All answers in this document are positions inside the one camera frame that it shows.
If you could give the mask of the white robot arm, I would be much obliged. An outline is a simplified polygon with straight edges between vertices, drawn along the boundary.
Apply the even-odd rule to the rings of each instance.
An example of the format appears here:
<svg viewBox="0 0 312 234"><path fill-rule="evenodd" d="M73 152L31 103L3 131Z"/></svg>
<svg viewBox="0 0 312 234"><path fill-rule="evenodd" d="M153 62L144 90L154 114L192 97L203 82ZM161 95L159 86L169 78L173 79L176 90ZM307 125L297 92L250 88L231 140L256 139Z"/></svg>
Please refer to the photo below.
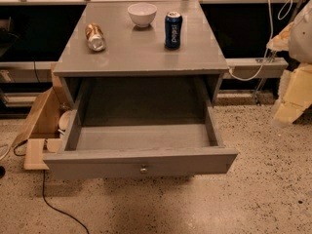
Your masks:
<svg viewBox="0 0 312 234"><path fill-rule="evenodd" d="M299 62L294 71L283 71L279 97L273 106L272 123L283 127L292 124L312 105L312 1L266 47L288 51Z"/></svg>

